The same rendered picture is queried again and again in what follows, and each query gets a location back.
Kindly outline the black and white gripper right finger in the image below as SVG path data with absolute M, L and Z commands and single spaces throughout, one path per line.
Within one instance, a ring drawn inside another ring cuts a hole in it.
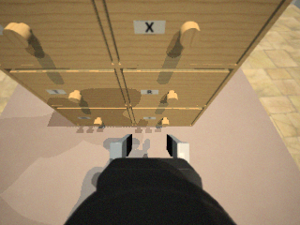
M 189 143 L 181 142 L 172 134 L 167 134 L 167 151 L 173 158 L 183 158 L 189 163 Z

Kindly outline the wooden drawer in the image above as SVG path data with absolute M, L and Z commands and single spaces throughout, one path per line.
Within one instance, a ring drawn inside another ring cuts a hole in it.
M 12 69 L 53 106 L 126 106 L 115 68 Z
M 136 125 L 190 126 L 203 108 L 132 107 Z
M 112 63 L 94 0 L 0 0 L 1 66 Z
M 132 126 L 128 107 L 57 107 L 57 109 L 78 125 Z
M 235 65 L 281 1 L 105 0 L 121 65 Z
M 131 106 L 205 106 L 227 68 L 123 68 Z

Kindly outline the small brown wooden chest of drawers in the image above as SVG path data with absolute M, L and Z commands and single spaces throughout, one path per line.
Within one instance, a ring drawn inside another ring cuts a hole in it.
M 292 2 L 292 0 L 282 0 L 280 2 L 280 4 L 277 6 L 277 8 L 273 12 L 273 14 L 267 20 L 267 22 L 262 27 L 262 29 L 257 34 L 257 36 L 249 44 L 249 46 L 247 47 L 247 49 L 245 50 L 245 52 L 242 54 L 242 56 L 239 58 L 239 60 L 236 62 L 235 65 L 121 65 L 119 54 L 118 54 L 114 36 L 113 36 L 113 29 L 112 29 L 108 9 L 106 6 L 106 2 L 105 2 L 105 0 L 94 0 L 94 1 L 96 4 L 96 7 L 97 7 L 97 13 L 100 18 L 101 25 L 102 25 L 109 49 L 110 49 L 111 56 L 112 56 L 112 64 L 111 65 L 18 65 L 18 66 L 1 66 L 0 65 L 0 70 L 2 70 L 4 73 L 6 73 L 11 79 L 13 79 L 15 82 L 17 82 L 21 86 L 23 86 L 25 89 L 27 89 L 33 95 L 35 95 L 37 98 L 41 99 L 43 102 L 45 102 L 51 108 L 56 110 L 58 113 L 60 113 L 64 117 L 66 117 L 67 120 L 69 120 L 71 123 L 73 123 L 76 126 L 93 126 L 93 125 L 78 125 L 74 121 L 72 121 L 70 118 L 68 118 L 66 115 L 64 115 L 62 112 L 60 112 L 57 109 L 57 107 L 127 107 L 131 121 L 132 121 L 132 126 L 142 126 L 142 125 L 136 125 L 132 107 L 202 108 L 200 113 L 197 115 L 197 117 L 191 123 L 191 126 L 193 126 L 197 122 L 197 120 L 201 117 L 201 115 L 204 113 L 204 111 L 208 108 L 208 106 L 212 103 L 212 101 L 216 98 L 216 96 L 219 94 L 219 92 L 223 89 L 223 87 L 227 84 L 227 82 L 231 79 L 231 77 L 234 75 L 234 73 L 242 66 L 242 64 L 246 61 L 246 59 L 249 57 L 249 55 L 257 47 L 257 45 L 260 43 L 260 41 L 263 39 L 263 37 L 267 34 L 267 32 L 271 29 L 271 27 L 274 25 L 274 23 L 278 20 L 278 18 L 281 16 L 281 14 L 285 11 L 285 9 L 288 7 L 288 5 Z M 46 99 L 41 97 L 34 90 L 32 90 L 30 87 L 28 87 L 22 81 L 20 81 L 18 78 L 16 78 L 15 75 L 12 73 L 12 70 L 11 70 L 12 68 L 115 68 L 122 91 L 123 91 L 123 94 L 124 94 L 124 97 L 125 97 L 126 106 L 53 106 Z M 124 74 L 123 74 L 123 68 L 227 68 L 230 72 L 226 76 L 226 78 L 223 80 L 221 85 L 218 87 L 216 92 L 213 94 L 213 96 L 211 96 L 210 99 L 207 101 L 205 106 L 131 106 L 129 95 L 128 95 L 128 89 L 127 89 L 127 85 L 126 85 Z

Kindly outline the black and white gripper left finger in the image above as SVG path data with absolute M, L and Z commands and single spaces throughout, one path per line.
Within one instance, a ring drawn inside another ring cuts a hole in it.
M 132 134 L 127 134 L 117 142 L 110 143 L 110 163 L 115 158 L 128 157 L 132 150 Z

